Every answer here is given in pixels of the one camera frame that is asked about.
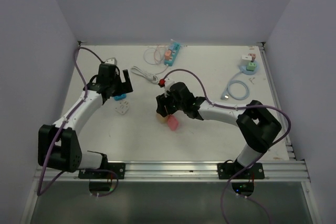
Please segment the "gray wall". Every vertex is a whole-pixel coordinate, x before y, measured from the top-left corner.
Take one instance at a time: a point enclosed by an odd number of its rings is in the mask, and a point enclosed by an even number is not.
[[[76,40],[55,0],[0,0],[0,223],[18,223],[37,132],[61,111]]]
[[[291,0],[267,42],[280,103],[293,120],[324,223],[336,218],[335,0]]]
[[[290,0],[57,0],[90,44],[255,44],[266,41]]]

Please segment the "pink block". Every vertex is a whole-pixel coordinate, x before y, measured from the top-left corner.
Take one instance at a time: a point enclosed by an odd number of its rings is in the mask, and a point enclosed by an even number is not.
[[[179,123],[176,117],[174,117],[173,115],[170,115],[167,120],[167,124],[172,131],[176,131]]]

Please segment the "gray partition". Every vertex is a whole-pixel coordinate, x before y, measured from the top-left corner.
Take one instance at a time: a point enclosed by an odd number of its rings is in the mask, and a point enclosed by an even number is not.
[[[223,223],[225,183],[121,183],[110,196],[90,196],[88,182],[57,182],[36,203],[32,223]],[[300,182],[256,183],[252,195],[273,223],[312,223]],[[261,207],[230,188],[224,207],[232,223],[268,224]]]

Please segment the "black mounting bracket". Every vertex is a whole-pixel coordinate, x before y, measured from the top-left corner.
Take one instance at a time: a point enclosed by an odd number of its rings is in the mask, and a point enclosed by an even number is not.
[[[230,179],[238,171],[236,170],[235,163],[218,163],[217,172],[219,179]],[[247,169],[242,174],[239,174],[234,179],[265,179],[264,169],[262,163],[255,163],[250,169]]]
[[[108,163],[105,167],[106,170],[111,170],[117,174],[118,179],[124,179],[125,177],[125,163]],[[78,178],[80,179],[106,179],[109,177],[109,173],[98,173],[80,170],[78,173]]]

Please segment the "blue object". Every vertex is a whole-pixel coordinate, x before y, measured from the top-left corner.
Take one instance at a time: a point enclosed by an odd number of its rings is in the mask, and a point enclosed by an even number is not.
[[[122,99],[125,99],[126,98],[126,94],[122,94],[122,95],[118,95],[116,97],[113,97],[116,101],[120,101]]]
[[[169,60],[164,60],[165,65],[168,65],[170,67],[173,65],[180,48],[181,48],[181,44],[177,43],[177,42],[173,42],[169,46],[169,49],[172,51],[172,55],[171,55],[171,58]]]
[[[250,88],[248,87],[248,85],[243,82],[243,81],[239,81],[239,80],[234,80],[239,74],[243,73],[243,74],[246,74],[248,76],[252,76],[254,75],[258,69],[259,69],[259,64],[257,61],[254,61],[254,63],[257,65],[256,69],[254,71],[249,71],[246,69],[246,66],[239,66],[239,69],[240,69],[240,72],[236,73],[230,80],[229,82],[227,83],[227,86],[226,88],[224,89],[222,95],[220,96],[220,98],[222,100],[226,100],[225,96],[228,94],[229,96],[231,96],[233,99],[236,99],[238,101],[242,101],[242,100],[245,100],[246,98],[249,97],[250,95]],[[234,83],[237,83],[237,84],[241,84],[244,88],[245,88],[245,95],[242,96],[242,97],[237,97],[235,96],[234,94],[231,93],[230,91],[230,86]]]

